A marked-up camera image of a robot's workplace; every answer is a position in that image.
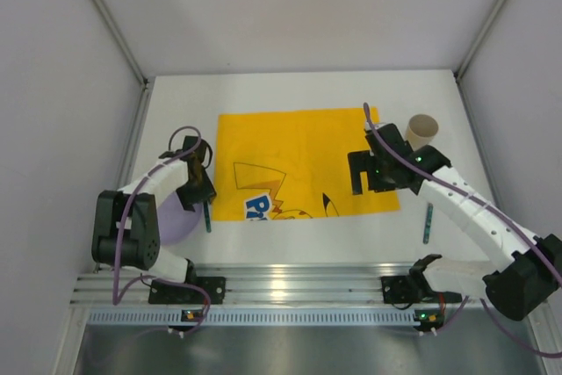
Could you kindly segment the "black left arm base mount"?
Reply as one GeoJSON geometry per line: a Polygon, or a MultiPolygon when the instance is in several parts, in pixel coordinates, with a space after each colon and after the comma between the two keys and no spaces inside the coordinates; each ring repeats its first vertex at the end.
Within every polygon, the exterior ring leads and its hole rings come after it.
{"type": "Polygon", "coordinates": [[[199,277],[194,287],[154,280],[150,284],[150,305],[221,305],[226,294],[224,277],[199,277]]]}

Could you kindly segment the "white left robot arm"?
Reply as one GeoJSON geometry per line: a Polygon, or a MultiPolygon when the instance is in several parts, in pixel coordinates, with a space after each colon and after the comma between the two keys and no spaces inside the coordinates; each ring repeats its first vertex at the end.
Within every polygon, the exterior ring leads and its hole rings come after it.
{"type": "Polygon", "coordinates": [[[175,199],[186,213],[202,213],[217,192],[208,176],[213,158],[197,136],[183,147],[162,153],[155,166],[129,185],[97,197],[91,255],[113,269],[133,268],[172,283],[193,284],[194,263],[166,250],[161,242],[158,209],[175,199]]]}

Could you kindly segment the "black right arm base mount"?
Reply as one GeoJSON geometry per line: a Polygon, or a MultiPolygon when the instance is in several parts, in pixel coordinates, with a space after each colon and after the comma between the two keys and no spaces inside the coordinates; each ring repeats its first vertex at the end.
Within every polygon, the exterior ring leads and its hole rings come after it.
{"type": "Polygon", "coordinates": [[[380,279],[383,301],[399,309],[408,309],[412,305],[460,304],[463,296],[454,292],[429,292],[417,287],[409,276],[385,276],[380,279]]]}

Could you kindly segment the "yellow Pikachu cloth placemat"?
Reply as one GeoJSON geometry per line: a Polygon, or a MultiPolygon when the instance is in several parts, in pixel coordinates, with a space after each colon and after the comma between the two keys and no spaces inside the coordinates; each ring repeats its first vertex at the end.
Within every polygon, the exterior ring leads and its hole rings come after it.
{"type": "Polygon", "coordinates": [[[396,212],[397,193],[352,192],[348,154],[366,150],[361,108],[222,114],[213,220],[299,220],[396,212]]]}

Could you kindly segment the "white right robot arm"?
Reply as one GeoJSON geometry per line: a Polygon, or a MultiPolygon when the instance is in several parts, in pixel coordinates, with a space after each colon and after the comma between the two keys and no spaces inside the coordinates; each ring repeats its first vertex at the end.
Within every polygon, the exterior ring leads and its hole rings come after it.
{"type": "Polygon", "coordinates": [[[367,123],[369,147],[348,155],[351,189],[409,190],[444,213],[486,255],[454,261],[429,254],[408,271],[419,299],[439,292],[485,299],[503,316],[521,321],[561,286],[561,240],[540,237],[479,195],[438,149],[412,149],[394,124],[367,123]],[[362,185],[366,175],[368,184],[362,185]]]}

